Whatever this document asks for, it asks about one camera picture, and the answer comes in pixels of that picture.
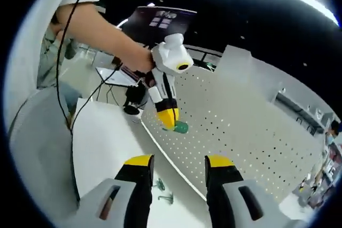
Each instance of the chair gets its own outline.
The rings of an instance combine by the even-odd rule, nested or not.
[[[72,136],[55,88],[39,91],[22,106],[10,131],[10,150],[28,193],[51,221],[77,210]]]

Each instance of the person's arm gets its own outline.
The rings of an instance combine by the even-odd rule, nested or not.
[[[74,39],[70,39],[69,44],[66,46],[65,49],[65,58],[71,60],[75,57],[78,49],[78,44]]]
[[[58,21],[64,26],[72,8],[69,4],[57,9]],[[153,68],[151,51],[107,22],[92,3],[77,5],[67,30],[77,41],[117,56],[133,71],[146,73]]]

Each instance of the black cable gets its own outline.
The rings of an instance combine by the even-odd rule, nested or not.
[[[107,99],[107,103],[108,103],[108,93],[109,93],[109,92],[111,92],[111,94],[112,94],[112,97],[113,97],[113,99],[114,99],[115,103],[116,103],[118,106],[120,106],[120,105],[119,105],[119,103],[118,103],[118,101],[116,100],[116,98],[115,98],[114,94],[113,94],[112,88],[113,88],[113,86],[112,86],[112,85],[110,85],[110,88],[108,89],[108,91],[107,91],[107,93],[106,93],[106,99]]]
[[[100,96],[100,93],[101,93],[101,87],[98,89],[98,93],[97,93],[97,97],[96,97],[96,100],[98,101],[98,98]]]
[[[145,104],[147,104],[147,102],[148,102],[148,100],[147,100],[146,102],[144,102],[143,104],[139,105],[139,106],[137,107],[137,109],[143,107]]]
[[[102,80],[102,82],[100,83],[100,85],[97,87],[97,88],[95,88],[95,90],[91,93],[91,95],[88,97],[88,99],[87,99],[87,101],[82,105],[82,107],[80,108],[80,110],[77,112],[77,114],[76,114],[76,116],[75,116],[75,119],[74,119],[74,121],[73,121],[73,123],[72,123],[72,125],[71,125],[71,132],[73,131],[73,129],[74,129],[74,124],[75,124],[75,122],[76,122],[76,119],[77,119],[77,117],[79,116],[79,113],[81,112],[81,110],[85,107],[85,105],[89,102],[89,100],[91,99],[91,97],[96,93],[96,91],[111,77],[111,76],[113,76],[113,74],[116,72],[116,71],[118,71],[120,68],[121,68],[121,66],[122,66],[122,64],[120,64],[120,65],[117,65],[116,66],[116,68],[113,70],[113,72],[112,72],[112,74],[111,75],[109,75],[105,80]]]
[[[59,77],[59,60],[60,60],[60,53],[61,53],[62,46],[63,46],[63,43],[64,43],[64,38],[65,38],[66,31],[68,30],[68,27],[69,27],[69,24],[70,24],[70,21],[71,21],[71,17],[73,16],[73,14],[74,14],[74,12],[75,12],[75,10],[76,10],[76,7],[77,7],[77,4],[79,3],[79,1],[80,1],[80,0],[76,0],[76,2],[74,3],[74,6],[73,6],[73,8],[72,8],[72,10],[71,10],[71,13],[70,13],[70,15],[69,15],[69,18],[68,18],[68,20],[67,20],[67,22],[66,22],[66,25],[65,25],[65,28],[64,28],[64,31],[63,31],[63,36],[62,36],[62,39],[61,39],[61,41],[60,41],[60,45],[59,45],[59,48],[58,48],[58,53],[57,53],[57,68],[56,68],[56,84],[57,84],[56,88],[57,88],[57,99],[58,99],[58,104],[59,104],[60,109],[61,109],[62,112],[63,112],[63,116],[64,116],[64,118],[65,118],[65,121],[66,121],[66,123],[67,123],[67,126],[68,126],[68,128],[69,128],[71,134],[73,134],[72,129],[71,129],[71,124],[69,124],[69,120],[68,120],[68,118],[67,118],[67,116],[66,116],[66,114],[65,114],[65,112],[64,112],[64,109],[63,109],[63,107],[62,107],[62,103],[61,103],[61,101],[60,101],[60,95],[59,95],[59,78],[58,78],[58,77]]]
[[[167,95],[169,101],[172,101],[173,100],[172,92],[171,92],[170,84],[169,84],[169,81],[167,79],[167,75],[165,72],[162,74],[162,79],[163,79],[163,82],[165,85],[166,95]],[[175,113],[174,107],[172,107],[172,112],[173,112],[174,124],[176,126],[176,113]]]

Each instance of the green shirt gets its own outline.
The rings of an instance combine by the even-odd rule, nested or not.
[[[40,53],[40,63],[37,77],[38,89],[56,86],[56,69],[59,44],[59,40],[56,39],[56,36],[52,30],[48,28],[43,38]],[[76,55],[76,49],[76,42],[65,37],[58,63],[59,70],[61,70],[64,58],[72,59]]]

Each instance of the white wall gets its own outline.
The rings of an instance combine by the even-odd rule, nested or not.
[[[303,107],[310,105],[324,113],[332,108],[314,91],[282,70],[252,57],[247,50],[227,45],[216,73],[256,88],[267,101],[272,101],[281,88]]]
[[[222,56],[221,52],[217,52],[217,51],[206,49],[206,48],[200,48],[198,46],[193,46],[193,45],[184,45],[184,46],[187,48],[188,53],[193,59],[201,61],[204,56],[203,52],[205,52],[207,53],[207,55],[205,56],[203,60],[204,62],[210,62],[213,65],[218,65],[219,61],[221,60],[220,58]]]

